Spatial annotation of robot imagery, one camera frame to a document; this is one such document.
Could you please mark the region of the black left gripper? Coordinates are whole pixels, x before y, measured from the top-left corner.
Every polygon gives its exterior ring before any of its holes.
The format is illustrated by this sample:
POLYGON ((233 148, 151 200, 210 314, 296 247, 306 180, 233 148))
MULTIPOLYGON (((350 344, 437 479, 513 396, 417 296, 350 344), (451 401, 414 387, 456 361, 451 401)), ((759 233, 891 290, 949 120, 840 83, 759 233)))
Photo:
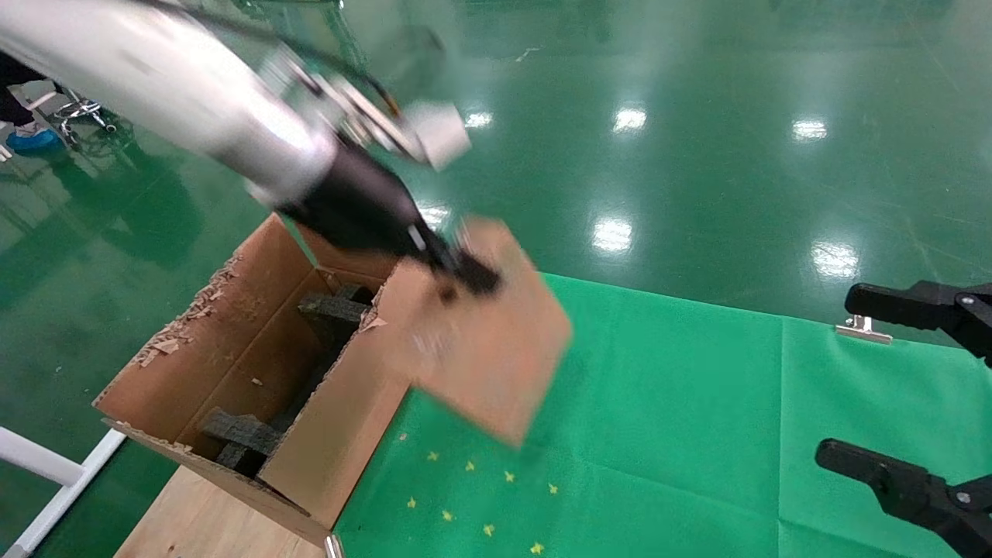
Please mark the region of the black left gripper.
POLYGON ((496 270, 429 229, 397 174, 348 141, 338 143, 322 179, 279 212, 344 252, 412 258, 474 295, 502 286, 496 270))

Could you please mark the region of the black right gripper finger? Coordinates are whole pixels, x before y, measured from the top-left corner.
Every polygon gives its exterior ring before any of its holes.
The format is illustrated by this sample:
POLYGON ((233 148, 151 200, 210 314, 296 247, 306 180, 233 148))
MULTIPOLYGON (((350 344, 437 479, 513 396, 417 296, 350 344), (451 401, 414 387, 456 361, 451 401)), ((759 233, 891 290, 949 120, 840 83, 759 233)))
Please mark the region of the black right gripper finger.
POLYGON ((848 290, 846 311, 921 331, 943 331, 972 357, 991 365, 990 283, 963 288, 919 281, 904 290, 858 283, 848 290))
POLYGON ((960 557, 991 555, 991 477, 961 484, 924 467, 836 439, 819 442, 815 462, 868 485, 886 515, 932 531, 960 557))

